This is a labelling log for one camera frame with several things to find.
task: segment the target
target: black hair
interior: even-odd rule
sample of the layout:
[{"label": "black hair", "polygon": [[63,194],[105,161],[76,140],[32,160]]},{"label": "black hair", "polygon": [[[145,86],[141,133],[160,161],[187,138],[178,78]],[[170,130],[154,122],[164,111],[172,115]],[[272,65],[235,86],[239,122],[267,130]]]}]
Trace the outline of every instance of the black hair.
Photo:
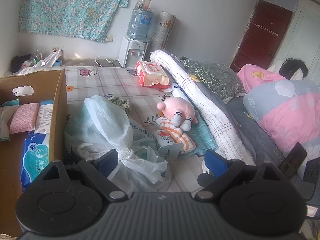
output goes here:
[{"label": "black hair", "polygon": [[279,74],[286,79],[290,79],[299,68],[302,70],[303,77],[306,77],[308,75],[308,68],[305,63],[301,59],[287,58],[283,62]]}]

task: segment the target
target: red door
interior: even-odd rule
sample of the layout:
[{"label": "red door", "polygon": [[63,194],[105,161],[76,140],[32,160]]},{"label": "red door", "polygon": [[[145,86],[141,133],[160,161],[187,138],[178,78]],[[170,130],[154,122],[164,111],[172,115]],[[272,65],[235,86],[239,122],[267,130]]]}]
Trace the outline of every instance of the red door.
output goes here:
[{"label": "red door", "polygon": [[253,64],[267,69],[291,19],[292,11],[260,0],[252,21],[231,64],[238,72]]}]

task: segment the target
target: green pillow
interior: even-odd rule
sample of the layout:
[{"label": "green pillow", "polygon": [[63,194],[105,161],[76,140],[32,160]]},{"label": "green pillow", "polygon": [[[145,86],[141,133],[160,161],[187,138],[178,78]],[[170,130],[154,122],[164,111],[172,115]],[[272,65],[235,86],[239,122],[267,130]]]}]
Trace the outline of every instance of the green pillow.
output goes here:
[{"label": "green pillow", "polygon": [[244,96],[245,91],[237,74],[222,63],[210,63],[184,59],[181,61],[188,74],[196,76],[196,82],[202,82],[225,104],[235,96]]}]

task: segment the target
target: silver screw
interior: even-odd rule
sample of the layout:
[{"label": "silver screw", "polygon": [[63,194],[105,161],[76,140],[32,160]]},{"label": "silver screw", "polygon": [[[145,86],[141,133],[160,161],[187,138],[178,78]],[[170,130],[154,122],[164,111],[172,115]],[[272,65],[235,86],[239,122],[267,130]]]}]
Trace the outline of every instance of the silver screw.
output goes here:
[{"label": "silver screw", "polygon": [[213,197],[212,192],[207,191],[207,190],[202,190],[200,192],[197,193],[197,196],[201,199],[209,199]]},{"label": "silver screw", "polygon": [[125,193],[123,191],[120,191],[120,190],[115,190],[115,191],[110,192],[109,196],[112,199],[120,199],[120,198],[123,198],[125,196]]}]

